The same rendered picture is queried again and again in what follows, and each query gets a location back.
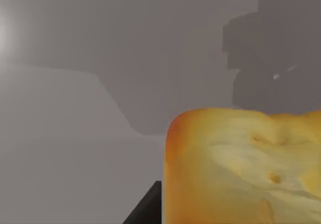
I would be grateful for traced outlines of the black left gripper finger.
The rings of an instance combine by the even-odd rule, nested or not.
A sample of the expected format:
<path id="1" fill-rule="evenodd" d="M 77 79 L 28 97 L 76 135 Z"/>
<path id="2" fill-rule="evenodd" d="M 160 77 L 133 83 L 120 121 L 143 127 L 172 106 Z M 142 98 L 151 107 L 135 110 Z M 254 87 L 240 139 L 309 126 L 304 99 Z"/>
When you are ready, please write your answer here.
<path id="1" fill-rule="evenodd" d="M 122 224 L 162 224 L 162 182 L 156 181 Z"/>

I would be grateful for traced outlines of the golden yellow bread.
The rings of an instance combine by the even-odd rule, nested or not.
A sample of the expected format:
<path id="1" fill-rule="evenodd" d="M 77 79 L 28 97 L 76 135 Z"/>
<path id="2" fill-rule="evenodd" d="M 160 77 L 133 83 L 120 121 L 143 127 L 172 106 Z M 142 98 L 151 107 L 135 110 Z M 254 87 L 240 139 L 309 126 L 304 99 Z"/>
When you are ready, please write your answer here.
<path id="1" fill-rule="evenodd" d="M 321 224 L 321 110 L 199 108 L 171 122 L 164 224 Z"/>

